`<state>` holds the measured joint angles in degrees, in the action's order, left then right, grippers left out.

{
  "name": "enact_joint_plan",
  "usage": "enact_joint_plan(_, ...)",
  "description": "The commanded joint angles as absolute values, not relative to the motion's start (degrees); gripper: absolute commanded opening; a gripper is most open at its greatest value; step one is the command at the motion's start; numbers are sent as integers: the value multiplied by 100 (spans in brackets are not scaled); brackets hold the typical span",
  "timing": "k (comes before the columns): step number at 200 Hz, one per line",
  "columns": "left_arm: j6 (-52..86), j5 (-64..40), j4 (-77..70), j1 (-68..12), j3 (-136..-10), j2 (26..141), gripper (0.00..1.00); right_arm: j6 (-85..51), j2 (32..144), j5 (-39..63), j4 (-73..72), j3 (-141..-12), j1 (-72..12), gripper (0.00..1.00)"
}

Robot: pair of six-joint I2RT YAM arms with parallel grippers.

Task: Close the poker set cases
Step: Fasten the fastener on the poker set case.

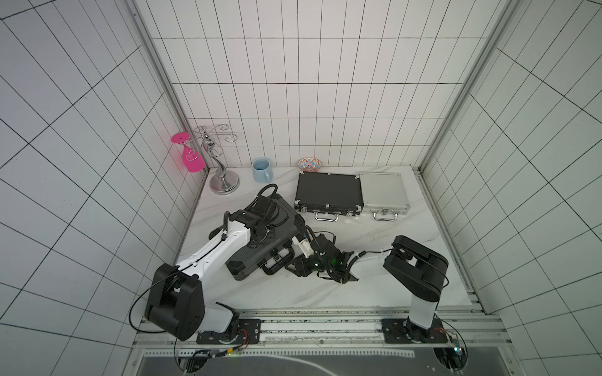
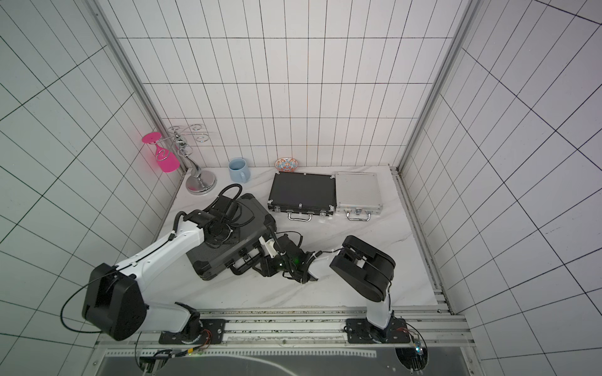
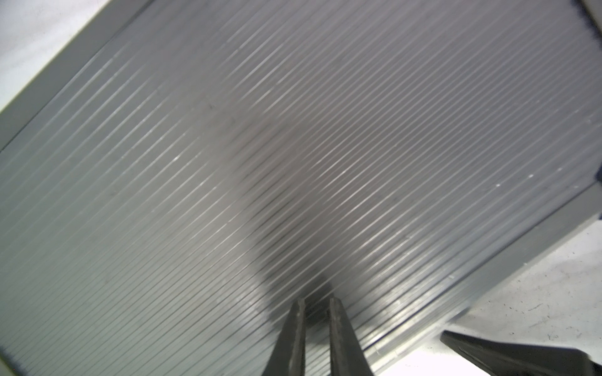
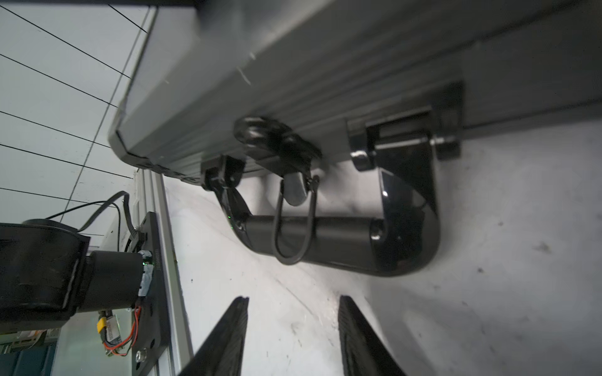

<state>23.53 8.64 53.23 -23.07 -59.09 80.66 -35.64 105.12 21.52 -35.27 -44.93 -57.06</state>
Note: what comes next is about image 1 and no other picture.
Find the black poker case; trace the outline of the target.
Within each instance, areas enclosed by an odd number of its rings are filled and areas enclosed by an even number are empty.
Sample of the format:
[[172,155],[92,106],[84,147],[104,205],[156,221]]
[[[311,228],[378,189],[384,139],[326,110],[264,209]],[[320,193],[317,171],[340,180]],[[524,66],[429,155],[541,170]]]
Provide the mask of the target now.
[[297,181],[294,209],[314,213],[316,220],[336,222],[340,216],[360,216],[364,209],[359,175],[302,172]]
[[249,247],[248,242],[226,261],[226,267],[235,280],[244,280],[260,268],[265,274],[273,275],[295,258],[293,241],[304,239],[305,221],[282,196],[276,202],[290,218],[284,225],[271,230],[266,241],[258,247]]

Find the silver poker case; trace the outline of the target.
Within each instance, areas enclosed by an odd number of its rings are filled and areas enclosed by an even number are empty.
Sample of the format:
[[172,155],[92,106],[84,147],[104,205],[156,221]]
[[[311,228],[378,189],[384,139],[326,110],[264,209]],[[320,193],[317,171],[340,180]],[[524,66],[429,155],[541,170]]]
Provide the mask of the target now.
[[396,222],[411,208],[400,173],[362,172],[360,174],[363,211],[377,222]]

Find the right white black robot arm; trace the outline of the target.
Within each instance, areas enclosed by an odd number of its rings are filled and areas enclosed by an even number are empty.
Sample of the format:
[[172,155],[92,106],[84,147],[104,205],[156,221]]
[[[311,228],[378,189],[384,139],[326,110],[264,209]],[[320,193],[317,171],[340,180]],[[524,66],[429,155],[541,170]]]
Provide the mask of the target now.
[[409,330],[429,331],[433,327],[441,293],[449,284],[448,260],[440,253],[398,235],[390,247],[380,251],[342,252],[329,239],[306,228],[305,238],[292,240],[292,251],[300,255],[285,264],[297,277],[318,277],[340,285],[381,273],[392,276],[412,294]]

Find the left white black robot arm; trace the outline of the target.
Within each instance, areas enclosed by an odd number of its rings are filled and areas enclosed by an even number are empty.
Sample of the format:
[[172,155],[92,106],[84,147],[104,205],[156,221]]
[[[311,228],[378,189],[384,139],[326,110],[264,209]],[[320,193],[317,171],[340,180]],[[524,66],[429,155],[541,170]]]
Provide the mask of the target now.
[[197,332],[233,334],[236,310],[206,302],[203,284],[222,267],[235,280],[244,280],[257,269],[275,274],[294,258],[291,244],[303,220],[277,189],[277,184],[270,183],[245,208],[226,211],[207,244],[177,264],[165,263],[155,271],[145,291],[144,318],[158,332],[180,341]]

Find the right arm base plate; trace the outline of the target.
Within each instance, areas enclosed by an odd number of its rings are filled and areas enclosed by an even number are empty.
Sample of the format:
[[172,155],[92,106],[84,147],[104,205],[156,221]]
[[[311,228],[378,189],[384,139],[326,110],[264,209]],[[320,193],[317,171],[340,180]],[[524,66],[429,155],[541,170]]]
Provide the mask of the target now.
[[421,328],[406,319],[382,319],[382,332],[387,344],[447,344],[448,336],[441,330],[442,321],[435,317],[429,329]]

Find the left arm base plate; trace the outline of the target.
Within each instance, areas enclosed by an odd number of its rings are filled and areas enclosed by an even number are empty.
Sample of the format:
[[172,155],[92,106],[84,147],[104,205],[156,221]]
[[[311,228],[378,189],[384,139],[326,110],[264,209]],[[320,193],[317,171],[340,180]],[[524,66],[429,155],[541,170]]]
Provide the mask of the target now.
[[196,343],[214,346],[255,345],[260,342],[261,324],[259,319],[238,319],[224,333],[199,332]]

